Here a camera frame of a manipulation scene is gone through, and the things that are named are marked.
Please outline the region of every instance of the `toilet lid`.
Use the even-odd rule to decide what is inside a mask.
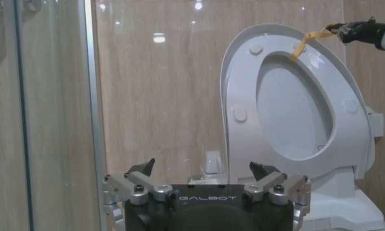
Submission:
[[[310,178],[348,166],[361,178],[373,163],[354,79],[314,40],[289,59],[302,38],[290,27],[261,24],[238,34],[225,53],[220,87],[232,183],[250,176],[250,161]]]

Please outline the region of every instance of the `glass shower door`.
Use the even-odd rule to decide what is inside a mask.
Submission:
[[[0,231],[98,231],[82,0],[0,0]]]
[[[18,3],[34,231],[100,230],[82,12],[82,0]]]

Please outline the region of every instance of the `white toilet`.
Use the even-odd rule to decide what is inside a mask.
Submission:
[[[374,160],[384,118],[317,41],[289,59],[304,33],[277,24],[244,30],[225,53],[221,101],[229,183],[254,179],[249,162],[312,180],[302,230],[382,230],[384,216],[354,185]]]

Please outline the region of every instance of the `yellow ribbon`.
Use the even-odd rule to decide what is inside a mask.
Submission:
[[[301,43],[298,44],[298,46],[296,47],[293,54],[290,56],[290,59],[293,61],[297,60],[297,57],[300,56],[302,50],[305,49],[305,44],[306,44],[308,40],[326,38],[326,37],[330,37],[334,35],[333,33],[326,32],[325,28],[326,27],[324,27],[320,31],[312,31],[312,32],[305,34],[304,39],[302,39]]]

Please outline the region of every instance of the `robotic arm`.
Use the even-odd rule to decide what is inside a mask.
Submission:
[[[305,176],[250,163],[254,183],[169,185],[149,178],[153,163],[105,177],[104,209],[116,231],[300,230],[310,203]]]
[[[326,30],[345,44],[352,41],[372,43],[378,50],[385,51],[385,23],[377,23],[373,17],[366,21],[328,25]]]

